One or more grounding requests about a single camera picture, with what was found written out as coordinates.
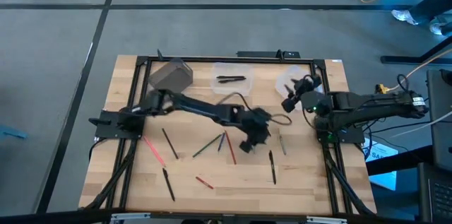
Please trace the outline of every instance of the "wooden table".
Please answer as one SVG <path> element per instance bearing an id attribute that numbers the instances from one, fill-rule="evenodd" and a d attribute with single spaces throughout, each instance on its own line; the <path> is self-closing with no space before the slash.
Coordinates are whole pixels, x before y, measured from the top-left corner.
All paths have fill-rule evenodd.
<path id="1" fill-rule="evenodd" d="M 105 109 L 117 111 L 126 106 L 137 56 L 118 56 L 110 83 Z M 332 91 L 348 91 L 341 60 L 325 60 Z M 152 71 L 163 63 L 153 62 Z M 191 62 L 194 82 L 185 95 L 215 103 L 223 95 L 210 89 L 212 64 Z M 283 98 L 275 90 L 275 79 L 287 69 L 287 64 L 250 64 L 254 68 L 254 86 L 246 97 L 251 106 L 261 106 L 270 113 L 283 113 Z M 307 65 L 298 65 L 309 71 Z M 239 98 L 229 102 L 242 104 Z M 212 120 L 176 111 L 167 116 L 146 118 L 145 135 L 166 162 L 169 180 L 176 201 L 171 200 L 162 173 L 162 166 L 140 140 L 133 164 L 126 209 L 130 211 L 169 211 L 180 213 L 235 213 L 278 215 L 331 214 L 326 170 L 315 131 L 304 121 L 300 111 L 289 114 L 293 124 L 269 124 L 271 137 L 266 145 L 258 145 L 256 153 L 239 149 L 246 134 L 236 128 L 221 127 Z M 168 133 L 180 159 L 176 160 L 162 129 Z M 227 143 L 218 153 L 218 142 L 196 158 L 191 156 L 224 129 L 230 135 L 237 165 Z M 279 135 L 285 142 L 283 155 Z M 118 140 L 105 141 L 93 151 L 88 167 L 80 206 L 88 205 L 111 177 Z M 275 159 L 277 184 L 273 184 L 268 152 Z M 354 145 L 342 145 L 347 180 L 356 194 L 372 211 L 376 211 L 367 169 L 362 153 Z M 199 176 L 215 189 L 209 189 L 195 179 Z M 122 181 L 118 183 L 114 206 L 119 205 Z M 335 183 L 340 211 L 344 212 L 340 185 Z"/>

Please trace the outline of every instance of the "table leg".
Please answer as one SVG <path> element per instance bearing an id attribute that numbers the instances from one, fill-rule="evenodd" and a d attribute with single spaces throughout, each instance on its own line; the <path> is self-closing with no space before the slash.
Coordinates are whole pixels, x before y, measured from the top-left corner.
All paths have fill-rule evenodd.
<path id="1" fill-rule="evenodd" d="M 433 146 L 424 146 L 412 151 L 369 161 L 366 166 L 370 176 L 417 167 L 419 163 L 433 163 Z"/>

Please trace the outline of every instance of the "green pencil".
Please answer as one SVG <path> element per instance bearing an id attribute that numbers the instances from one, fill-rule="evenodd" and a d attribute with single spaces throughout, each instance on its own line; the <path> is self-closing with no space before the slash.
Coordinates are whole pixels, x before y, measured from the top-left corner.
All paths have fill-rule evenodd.
<path id="1" fill-rule="evenodd" d="M 193 158 L 195 158 L 199 153 L 201 153 L 202 151 L 204 151 L 207 147 L 209 147 L 209 145 L 211 145 L 213 142 L 215 142 L 217 139 L 219 139 L 221 136 L 218 135 L 217 137 L 215 137 L 212 141 L 210 141 L 208 144 L 206 144 L 204 147 L 202 147 L 199 151 L 197 151 L 195 154 L 193 154 Z"/>

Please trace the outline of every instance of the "floor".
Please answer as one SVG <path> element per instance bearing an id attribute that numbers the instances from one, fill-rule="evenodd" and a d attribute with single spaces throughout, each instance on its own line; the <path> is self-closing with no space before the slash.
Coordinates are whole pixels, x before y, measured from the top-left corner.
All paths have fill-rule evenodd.
<path id="1" fill-rule="evenodd" d="M 0 8 L 4 8 L 1 4 L 104 4 L 105 1 L 0 0 Z M 375 4 L 414 5 L 419 1 L 378 0 Z M 359 0 L 107 0 L 110 2 L 361 5 Z M 381 55 L 415 57 L 443 40 L 432 35 L 426 26 L 414 27 L 394 20 L 383 6 L 382 10 L 373 11 L 118 9 L 108 14 L 106 11 L 101 14 L 101 9 L 69 8 L 0 9 L 0 124 L 29 134 L 26 140 L 0 141 L 0 216 L 34 211 L 44 174 L 85 68 L 90 72 L 88 81 L 49 211 L 77 208 L 95 130 L 89 125 L 88 117 L 98 116 L 103 107 L 118 54 L 154 55 L 157 48 L 164 54 L 184 56 L 234 56 L 239 50 L 294 50 L 305 58 L 342 59 L 350 90 L 364 94 L 372 93 L 376 83 L 394 85 L 397 74 L 407 74 L 413 69 L 407 65 L 381 64 Z M 88 67 L 93 58 L 91 70 L 84 66 L 88 53 Z M 410 77 L 410 87 L 424 95 L 427 95 L 426 71 L 421 69 Z M 409 121 L 390 118 L 384 123 L 377 122 L 373 128 L 406 123 Z M 380 136 L 389 137 L 397 132 L 391 130 Z M 431 136 L 428 129 L 423 129 L 389 141 L 413 149 L 429 144 Z M 414 190 L 416 184 L 411 182 L 414 178 L 415 170 L 400 172 L 398 184 L 408 181 L 410 186 L 398 186 L 396 194 Z M 384 205 L 387 197 L 393 195 L 374 187 L 379 213 L 413 218 L 416 210 L 413 206 L 395 209 Z"/>

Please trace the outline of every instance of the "plastic container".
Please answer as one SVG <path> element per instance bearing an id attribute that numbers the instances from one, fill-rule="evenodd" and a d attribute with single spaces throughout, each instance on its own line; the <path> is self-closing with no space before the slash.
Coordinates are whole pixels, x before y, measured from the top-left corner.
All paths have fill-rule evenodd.
<path id="1" fill-rule="evenodd" d="M 276 86 L 275 86 L 276 90 L 279 92 L 279 94 L 281 94 L 281 96 L 283 98 L 287 98 L 287 95 L 289 94 L 289 92 L 284 87 L 284 85 L 289 86 L 289 88 L 291 88 L 295 92 L 294 83 L 290 79 L 300 80 L 307 74 L 310 74 L 309 71 L 307 71 L 305 69 L 302 69 L 302 68 L 300 68 L 297 65 L 289 66 L 284 73 L 280 74 L 276 78 Z M 323 93 L 322 85 L 317 87 L 316 91 L 319 92 L 319 93 Z M 299 101 L 295 105 L 295 109 L 296 110 L 302 110 L 302 102 L 301 101 Z"/>
<path id="2" fill-rule="evenodd" d="M 244 76 L 246 79 L 243 81 L 218 83 L 217 76 Z M 210 87 L 217 94 L 227 95 L 238 92 L 243 96 L 248 96 L 253 88 L 253 80 L 254 72 L 253 67 L 250 65 L 216 62 L 212 67 Z"/>
<path id="3" fill-rule="evenodd" d="M 154 89 L 168 89 L 181 93 L 193 83 L 193 70 L 180 58 L 173 58 L 149 76 Z"/>

